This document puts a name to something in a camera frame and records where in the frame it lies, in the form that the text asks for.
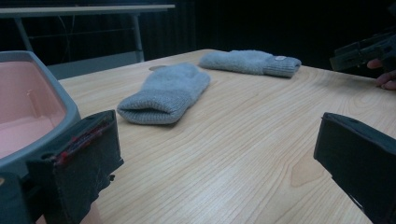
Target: dark wall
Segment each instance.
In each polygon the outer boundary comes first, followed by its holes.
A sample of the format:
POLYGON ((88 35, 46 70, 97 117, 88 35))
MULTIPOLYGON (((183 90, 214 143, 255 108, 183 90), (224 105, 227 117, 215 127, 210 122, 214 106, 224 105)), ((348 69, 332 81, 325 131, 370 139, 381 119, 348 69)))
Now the dark wall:
MULTIPOLYGON (((393 1, 225 1, 225 0, 59 0, 89 5, 176 4, 167 12, 142 13, 140 29, 146 60, 196 49, 258 49, 300 59, 304 65, 332 69, 335 49, 393 26, 393 1)), ((53 4, 53 1, 15 2, 53 4)), ((25 19, 33 47, 46 64, 63 63, 134 50, 127 15, 25 19), (81 32, 91 34, 76 35, 81 32)), ((0 50, 24 49, 13 20, 0 20, 0 50)), ((382 70, 365 66, 345 72, 376 77, 382 70)))
MULTIPOLYGON (((197 8, 197 47, 259 49, 332 69, 333 51, 394 25, 392 1, 224 1, 201 0, 197 8)), ((381 71, 348 72, 376 76, 381 71)))

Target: gray sock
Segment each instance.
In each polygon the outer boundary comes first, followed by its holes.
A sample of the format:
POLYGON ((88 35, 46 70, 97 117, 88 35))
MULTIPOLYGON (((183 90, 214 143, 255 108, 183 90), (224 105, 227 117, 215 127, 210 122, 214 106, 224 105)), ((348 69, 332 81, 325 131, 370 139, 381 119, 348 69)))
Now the gray sock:
POLYGON ((191 63, 179 63, 155 70, 141 90, 125 99, 117 112, 132 123, 170 124, 200 97, 210 76, 191 63))
POLYGON ((292 77, 300 68, 301 61, 259 50, 232 50, 209 52, 201 58, 199 65, 208 69, 251 75, 292 77))

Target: finger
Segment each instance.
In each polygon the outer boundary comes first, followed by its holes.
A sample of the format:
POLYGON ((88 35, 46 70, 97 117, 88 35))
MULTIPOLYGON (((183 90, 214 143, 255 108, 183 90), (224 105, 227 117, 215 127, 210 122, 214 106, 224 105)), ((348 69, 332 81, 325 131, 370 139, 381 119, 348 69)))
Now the finger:
POLYGON ((389 82, 389 81, 391 81, 393 79, 396 79, 396 70, 393 70, 393 71, 388 72, 388 73, 384 73, 381 76, 379 76, 376 79, 376 85, 377 86, 382 86, 383 84, 385 84, 385 83, 387 83, 387 82, 389 82))
POLYGON ((389 81, 381 85, 381 88, 388 91, 396 91, 396 81, 389 81))
POLYGON ((382 67, 382 63, 379 59, 372 59, 370 62, 367 63, 367 67, 371 69, 379 68, 382 67))

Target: gray container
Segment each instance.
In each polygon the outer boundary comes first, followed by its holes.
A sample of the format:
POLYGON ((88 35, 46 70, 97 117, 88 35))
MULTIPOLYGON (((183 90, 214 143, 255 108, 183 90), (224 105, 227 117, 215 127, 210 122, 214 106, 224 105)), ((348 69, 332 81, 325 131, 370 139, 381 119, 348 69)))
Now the gray container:
POLYGON ((25 161, 79 120, 75 102, 33 52, 0 52, 0 172, 25 176, 25 161))

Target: table surface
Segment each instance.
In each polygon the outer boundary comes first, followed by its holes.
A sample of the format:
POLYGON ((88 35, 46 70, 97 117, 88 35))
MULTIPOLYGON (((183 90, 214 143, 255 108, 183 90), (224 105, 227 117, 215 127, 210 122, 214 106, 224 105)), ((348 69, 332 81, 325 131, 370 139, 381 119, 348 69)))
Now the table surface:
POLYGON ((62 15, 89 15, 140 13, 163 11, 175 5, 142 5, 142 6, 97 6, 97 7, 4 7, 0 8, 0 18, 43 17, 62 15))
MULTIPOLYGON (((211 49, 61 80, 84 118, 139 91, 150 67, 211 49)), ((117 115, 125 163, 96 201, 104 223, 371 223, 313 158, 324 112, 396 137, 396 91, 302 66, 291 78, 206 71, 211 83, 170 126, 117 115)))

